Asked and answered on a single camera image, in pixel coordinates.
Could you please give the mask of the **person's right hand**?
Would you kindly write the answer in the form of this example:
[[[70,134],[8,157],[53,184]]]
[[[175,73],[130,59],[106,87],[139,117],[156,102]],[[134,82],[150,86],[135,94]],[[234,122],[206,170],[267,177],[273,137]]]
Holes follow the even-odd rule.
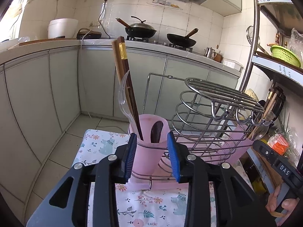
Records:
[[[292,212],[297,207],[300,199],[299,198],[289,198],[283,201],[278,201],[279,195],[281,193],[282,184],[280,184],[272,194],[268,197],[268,202],[266,204],[266,209],[270,212],[277,212],[277,208],[281,206],[286,213],[283,215],[284,219],[287,219]]]

